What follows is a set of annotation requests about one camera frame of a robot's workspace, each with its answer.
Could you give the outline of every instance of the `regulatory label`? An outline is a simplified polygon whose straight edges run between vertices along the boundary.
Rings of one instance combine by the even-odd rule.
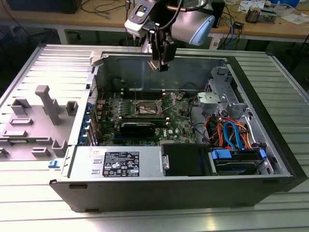
[[[105,152],[103,176],[140,176],[140,153]]]

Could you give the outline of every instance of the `blue clip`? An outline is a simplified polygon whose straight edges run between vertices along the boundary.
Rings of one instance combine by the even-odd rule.
[[[89,115],[84,115],[84,121],[88,121],[90,119]]]
[[[216,149],[212,151],[212,158],[215,160],[217,158],[219,159],[230,159],[232,158],[231,152],[226,149]]]
[[[60,165],[58,165],[57,160],[51,160],[49,161],[48,168],[60,168]]]
[[[266,159],[266,157],[267,157],[266,152],[263,149],[260,150],[260,154],[261,154],[263,159]]]
[[[86,108],[87,108],[87,110],[92,110],[93,104],[91,104],[90,102],[87,102]]]

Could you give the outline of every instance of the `aluminum extrusion table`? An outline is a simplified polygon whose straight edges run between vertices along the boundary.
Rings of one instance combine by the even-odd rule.
[[[47,45],[32,56],[0,99],[0,128],[15,97],[49,85],[58,102],[79,101],[91,71],[92,51],[138,52],[138,48]],[[262,52],[179,49],[178,54],[235,56],[303,170],[309,175],[309,97],[275,57]],[[48,161],[0,162],[1,231],[263,231],[309,230],[309,180],[255,207],[147,212],[75,213],[48,186],[57,170]]]

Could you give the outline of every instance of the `floor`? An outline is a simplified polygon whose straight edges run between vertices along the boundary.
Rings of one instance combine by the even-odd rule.
[[[41,29],[26,29],[29,34],[42,32]],[[122,46],[126,45],[125,34],[123,32],[100,32],[100,43],[96,40],[94,31],[79,31],[80,37],[76,34],[69,34],[71,44],[84,44],[84,45],[114,45]],[[15,78],[19,70],[23,67],[32,51],[35,49],[37,43],[49,43],[59,44],[57,33],[54,31],[48,31],[48,36],[38,36],[33,39],[29,39],[28,35],[22,30],[17,31],[15,38],[4,38],[0,33],[0,95],[6,90],[11,81]],[[181,43],[179,47],[185,48],[201,48],[207,49],[211,39],[208,38],[205,43],[200,46],[190,46],[188,44]],[[133,46],[133,40],[129,36],[129,46]],[[227,47],[230,50],[247,50],[247,51],[268,51],[273,53],[280,62],[290,69],[292,62],[295,62],[295,57],[300,57],[301,44],[297,43],[293,46],[291,43],[283,42],[267,42],[264,41],[246,41],[240,39],[239,42]],[[292,76],[299,82],[305,91],[309,89],[309,82],[306,77],[309,76],[308,63],[309,56],[300,58],[296,61],[297,67],[291,72]]]

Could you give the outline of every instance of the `metal bracket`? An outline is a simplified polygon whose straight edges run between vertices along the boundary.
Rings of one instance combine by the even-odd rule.
[[[162,156],[162,167],[163,167],[163,170],[169,169],[169,156],[168,155]]]

